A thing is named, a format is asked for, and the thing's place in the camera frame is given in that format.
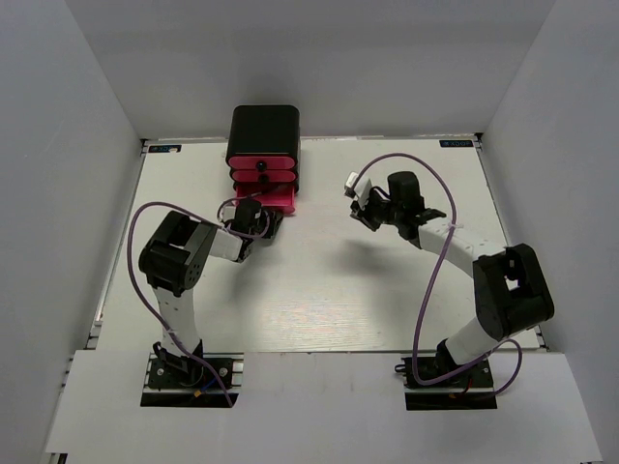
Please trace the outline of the pink drawer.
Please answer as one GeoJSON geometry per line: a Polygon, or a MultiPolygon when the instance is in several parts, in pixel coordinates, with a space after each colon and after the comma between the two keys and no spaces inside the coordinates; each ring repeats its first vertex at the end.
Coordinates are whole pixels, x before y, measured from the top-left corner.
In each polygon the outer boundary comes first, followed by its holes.
{"type": "Polygon", "coordinates": [[[267,170],[292,170],[296,166],[296,160],[291,157],[257,154],[235,156],[229,158],[227,164],[234,170],[264,172],[267,170]]]}
{"type": "Polygon", "coordinates": [[[247,187],[251,185],[259,184],[237,184],[235,187],[236,195],[238,197],[252,197],[259,201],[263,207],[277,210],[286,216],[295,213],[295,189],[291,190],[286,196],[247,196],[247,187]]]}
{"type": "Polygon", "coordinates": [[[297,175],[287,170],[236,170],[232,173],[232,179],[239,184],[294,184],[297,175]]]}

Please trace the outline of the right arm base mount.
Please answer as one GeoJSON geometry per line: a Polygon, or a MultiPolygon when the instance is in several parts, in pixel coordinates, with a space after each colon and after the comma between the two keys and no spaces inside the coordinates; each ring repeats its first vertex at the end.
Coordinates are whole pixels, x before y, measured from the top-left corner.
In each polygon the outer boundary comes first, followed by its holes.
{"type": "Polygon", "coordinates": [[[415,380],[411,357],[402,358],[394,371],[403,381],[407,411],[477,411],[497,408],[488,361],[431,386],[422,386],[415,380]]]}

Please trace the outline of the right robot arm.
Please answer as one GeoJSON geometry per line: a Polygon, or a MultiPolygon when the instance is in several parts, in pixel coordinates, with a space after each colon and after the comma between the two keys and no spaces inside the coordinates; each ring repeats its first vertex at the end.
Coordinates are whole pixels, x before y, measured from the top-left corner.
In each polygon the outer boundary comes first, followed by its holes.
{"type": "Polygon", "coordinates": [[[470,376],[473,361],[553,317],[554,302],[544,273],[531,246],[499,245],[427,207],[414,173],[396,172],[389,176],[388,186],[383,190],[351,173],[344,193],[352,200],[352,218],[372,231],[394,226],[404,241],[437,255],[473,280],[475,315],[438,344],[434,358],[438,377],[459,385],[470,376]]]}

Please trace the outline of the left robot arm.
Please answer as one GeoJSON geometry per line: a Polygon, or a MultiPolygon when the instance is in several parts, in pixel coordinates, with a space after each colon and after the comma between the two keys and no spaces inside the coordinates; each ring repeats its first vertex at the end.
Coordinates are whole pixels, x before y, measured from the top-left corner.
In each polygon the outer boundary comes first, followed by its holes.
{"type": "Polygon", "coordinates": [[[171,374],[182,385],[204,374],[203,343],[195,325],[193,288],[209,258],[244,262],[256,242],[275,238],[283,213],[256,199],[240,199],[222,224],[171,210],[141,250],[138,269],[156,296],[165,322],[161,349],[176,356],[171,374]]]}

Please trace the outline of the purple pen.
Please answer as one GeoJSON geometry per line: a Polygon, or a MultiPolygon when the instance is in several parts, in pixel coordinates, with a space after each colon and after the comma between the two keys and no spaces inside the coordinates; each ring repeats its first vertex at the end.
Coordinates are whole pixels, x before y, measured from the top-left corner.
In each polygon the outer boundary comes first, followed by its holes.
{"type": "Polygon", "coordinates": [[[289,184],[251,185],[247,187],[247,196],[286,196],[294,190],[289,184]]]}

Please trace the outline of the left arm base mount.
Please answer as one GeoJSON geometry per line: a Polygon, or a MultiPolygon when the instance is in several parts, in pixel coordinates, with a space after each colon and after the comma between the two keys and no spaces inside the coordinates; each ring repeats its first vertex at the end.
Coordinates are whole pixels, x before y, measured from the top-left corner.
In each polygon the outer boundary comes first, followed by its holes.
{"type": "Polygon", "coordinates": [[[169,356],[159,342],[155,343],[146,367],[140,406],[199,409],[233,406],[241,392],[244,355],[204,354],[203,359],[215,369],[226,392],[202,363],[169,356]]]}

